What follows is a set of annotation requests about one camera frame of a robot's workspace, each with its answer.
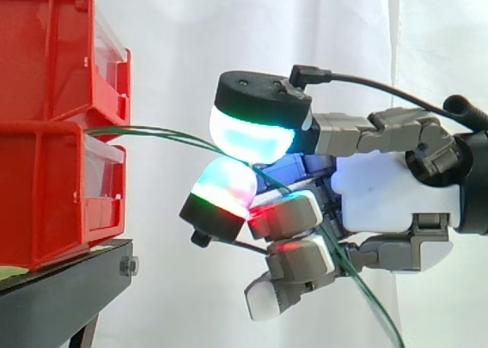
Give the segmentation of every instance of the black cable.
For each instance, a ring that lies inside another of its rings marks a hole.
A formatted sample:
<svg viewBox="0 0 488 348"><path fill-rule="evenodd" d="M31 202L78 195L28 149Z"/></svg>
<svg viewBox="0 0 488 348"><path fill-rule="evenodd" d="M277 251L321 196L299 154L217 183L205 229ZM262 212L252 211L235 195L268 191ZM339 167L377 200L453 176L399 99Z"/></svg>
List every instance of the black cable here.
<svg viewBox="0 0 488 348"><path fill-rule="evenodd" d="M232 245L232 246L235 246L235 247L241 247L243 249L247 249L247 250L250 250L250 251L254 251L255 253L260 253L262 255L268 255L268 252L266 251L266 249L262 249L259 246L255 246L255 245L252 245L250 243L245 243L243 241L238 241L238 240L235 240L233 242L231 242L231 241L225 241L225 240L215 240L215 241L218 241L220 243L226 243L228 245Z"/></svg>
<svg viewBox="0 0 488 348"><path fill-rule="evenodd" d="M393 96L396 96L398 98L402 98L403 100L411 102L412 104L415 104L427 111L431 111L432 113L441 115L442 117L452 119L453 121L458 121L458 117L456 115L453 115L449 111L446 111L444 109L438 108L437 106L429 104L427 101L423 101L422 99L417 98L416 96L413 96L402 90L396 89L393 86L386 85L378 81L373 81L372 79L366 79L358 76L343 75L341 73L332 73L330 76L330 81L350 82L358 85L371 87L376 90L381 90Z"/></svg>

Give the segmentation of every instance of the green wire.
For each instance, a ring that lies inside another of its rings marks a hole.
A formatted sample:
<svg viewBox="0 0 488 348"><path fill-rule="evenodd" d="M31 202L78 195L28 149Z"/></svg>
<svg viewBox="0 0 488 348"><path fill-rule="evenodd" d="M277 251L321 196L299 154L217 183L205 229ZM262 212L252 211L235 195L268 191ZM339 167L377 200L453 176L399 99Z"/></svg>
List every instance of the green wire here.
<svg viewBox="0 0 488 348"><path fill-rule="evenodd" d="M178 143L188 144L190 146L198 147L203 150L209 150L215 153L219 153L220 155L226 155L219 147L215 146L211 142L203 140L199 137L193 136L191 134L186 134L184 132L180 132L177 130L170 130L165 128L159 127L147 127L147 126L140 126L140 125L132 125L132 126L120 126L120 127L98 127L85 130L87 134L92 136L101 136L101 135L136 135L136 136L143 136L143 137L159 137L166 140L173 140ZM274 185L277 189L283 189L286 193L291 193L291 189L288 188L285 184L280 182L279 180L275 179L274 177L266 174L257 166L251 166L248 163L245 163L247 166L251 167L251 169L263 179L268 180L272 185ZM376 297L376 295L371 291L368 287L366 282L363 280L362 277L358 274L358 271L355 269L354 265L352 264L349 257L346 255L345 251L342 249L341 245L337 241L336 237L329 232L324 226L320 226L320 230L323 232L324 236L329 240L329 242L334 247L335 251L339 255L339 262L342 268L350 275L358 285L359 289L363 292L364 296L369 300L370 303L376 306L378 311L384 316L386 319L387 324L391 327L394 335L396 336L397 344L399 348L404 348L405 343L401 337L400 332L398 331L397 326L393 322L393 319L388 314L387 309L383 306L381 301Z"/></svg>
<svg viewBox="0 0 488 348"><path fill-rule="evenodd" d="M396 340L397 340L397 345L399 348L404 348L405 343L403 342L403 338L400 334L400 331L398 330L397 326L395 325L393 319L391 318L390 314L388 314L387 309L383 306L381 301L376 297L376 295L371 291L371 289L368 287L366 282L363 280L363 278L359 275L358 271L352 264L351 260L349 257L345 254L344 250L341 248L339 242L337 241L336 237L329 231L327 228L324 226L320 226L321 231L325 234L326 238L330 241L330 243L334 246L335 251L339 254L340 256L340 261L342 264L342 267L344 270L356 281L358 284L358 287L361 289L363 294L366 296L366 298L373 303L373 305L376 305L380 313L385 317L387 320L388 325L391 327Z"/></svg>

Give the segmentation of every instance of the black cap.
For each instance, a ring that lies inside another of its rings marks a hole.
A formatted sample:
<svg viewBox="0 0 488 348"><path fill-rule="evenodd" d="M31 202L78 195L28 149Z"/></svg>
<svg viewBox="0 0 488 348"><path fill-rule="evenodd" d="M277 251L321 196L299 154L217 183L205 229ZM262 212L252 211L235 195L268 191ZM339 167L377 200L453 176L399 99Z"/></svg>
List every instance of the black cap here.
<svg viewBox="0 0 488 348"><path fill-rule="evenodd" d="M241 121L301 129L312 98L289 94L281 84L283 79L258 72L225 72L220 75L215 106Z"/></svg>
<svg viewBox="0 0 488 348"><path fill-rule="evenodd" d="M193 193L190 193L183 205L180 217L197 231L191 241L200 247L206 247L210 237L232 243L246 222L244 218L219 208Z"/></svg>

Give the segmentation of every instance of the cable connector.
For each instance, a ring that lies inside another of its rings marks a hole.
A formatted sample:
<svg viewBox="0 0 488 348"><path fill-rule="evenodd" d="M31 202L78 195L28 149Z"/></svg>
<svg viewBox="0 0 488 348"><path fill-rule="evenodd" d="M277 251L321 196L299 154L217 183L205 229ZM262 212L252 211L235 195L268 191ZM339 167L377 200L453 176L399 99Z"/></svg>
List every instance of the cable connector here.
<svg viewBox="0 0 488 348"><path fill-rule="evenodd" d="M303 90L307 85L331 82L332 71L315 66L295 65L291 70L289 81L294 87L299 87Z"/></svg>

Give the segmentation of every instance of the black metal stand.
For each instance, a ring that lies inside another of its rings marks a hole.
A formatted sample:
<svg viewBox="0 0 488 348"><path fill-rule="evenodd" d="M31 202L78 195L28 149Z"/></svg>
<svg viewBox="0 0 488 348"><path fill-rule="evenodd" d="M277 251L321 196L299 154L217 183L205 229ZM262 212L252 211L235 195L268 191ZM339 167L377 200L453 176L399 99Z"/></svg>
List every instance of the black metal stand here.
<svg viewBox="0 0 488 348"><path fill-rule="evenodd" d="M100 311L131 282L132 240L0 282L0 347L92 346Z"/></svg>

